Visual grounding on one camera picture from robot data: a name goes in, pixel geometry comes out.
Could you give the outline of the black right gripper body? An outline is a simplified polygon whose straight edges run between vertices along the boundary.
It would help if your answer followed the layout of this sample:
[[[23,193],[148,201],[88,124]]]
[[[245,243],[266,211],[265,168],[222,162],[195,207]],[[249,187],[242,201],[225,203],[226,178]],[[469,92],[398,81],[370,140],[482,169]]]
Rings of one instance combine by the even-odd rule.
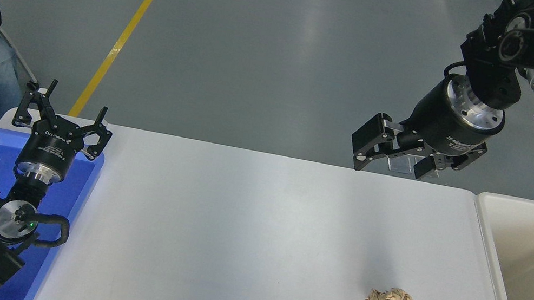
[[[469,81],[445,77],[403,120],[404,130],[418,135],[434,152],[464,169],[486,152],[496,134],[499,110],[483,103]]]

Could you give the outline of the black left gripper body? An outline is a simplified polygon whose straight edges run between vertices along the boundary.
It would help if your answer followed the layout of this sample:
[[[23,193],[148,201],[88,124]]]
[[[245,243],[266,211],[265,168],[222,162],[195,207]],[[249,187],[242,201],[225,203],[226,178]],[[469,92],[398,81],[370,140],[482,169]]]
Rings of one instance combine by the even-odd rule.
[[[16,166],[28,169],[31,164],[42,165],[65,177],[82,146],[81,136],[75,134],[77,129],[77,124],[60,116],[56,118],[56,128],[47,119],[36,121]]]

